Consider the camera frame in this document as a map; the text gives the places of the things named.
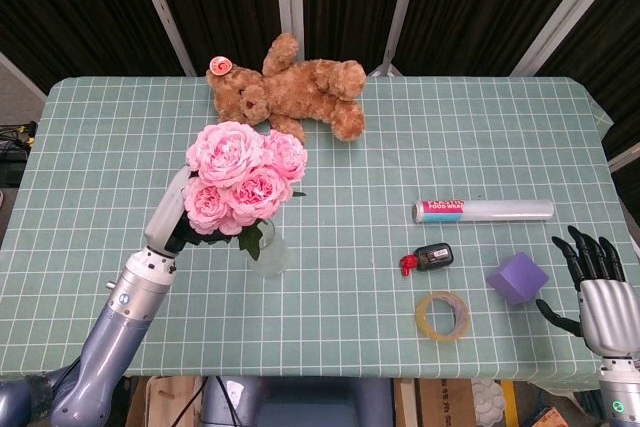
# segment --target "brown teddy bear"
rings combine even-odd
[[[311,118],[330,124],[340,140],[358,138],[364,131],[364,113],[353,99],[364,89],[362,66],[354,60],[294,64],[297,52],[296,39],[281,34],[271,44],[262,74],[216,57],[207,70],[207,82],[215,91],[220,122],[256,125],[268,120],[272,128],[304,143],[300,119]]]

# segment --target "grid pattern tablecloth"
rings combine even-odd
[[[334,140],[305,123],[301,190],[275,219],[295,267],[247,273],[225,244],[187,248],[139,349],[134,374],[225,373],[495,377],[595,382],[582,341],[535,305],[508,307],[485,276],[528,253],[550,276],[541,296],[577,317],[552,235],[574,224],[610,238],[640,284],[585,90],[550,78],[369,79],[367,131]],[[0,253],[0,373],[54,369],[80,352],[184,152],[215,121],[201,78],[79,78],[46,104]],[[552,199],[547,223],[415,225],[418,199]],[[448,242],[456,262],[400,274],[398,259]],[[414,308],[434,290],[470,307],[456,343],[417,332]],[[452,323],[435,307],[439,329]]]

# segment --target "glass vase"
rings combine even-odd
[[[271,220],[258,224],[262,237],[260,238],[260,255],[253,260],[247,253],[247,267],[262,277],[274,277],[282,274],[289,264],[289,247]]]

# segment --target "purple foam block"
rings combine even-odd
[[[487,282],[510,304],[532,300],[549,276],[524,252],[503,260]]]

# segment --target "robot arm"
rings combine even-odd
[[[625,280],[618,252],[601,237],[600,243],[575,227],[569,234],[578,253],[558,237],[553,243],[562,250],[578,291],[580,322],[560,317],[541,299],[542,315],[553,325],[578,337],[603,357],[598,373],[602,400],[612,427],[640,426],[640,371],[632,356],[640,352],[640,304]]]
[[[54,427],[102,427],[111,397],[129,367],[175,278],[175,257],[187,242],[230,240],[191,229],[182,190],[191,172],[173,178],[145,230],[148,245],[127,260],[89,334],[80,357],[67,368],[0,382],[0,425],[25,426],[51,413]]]

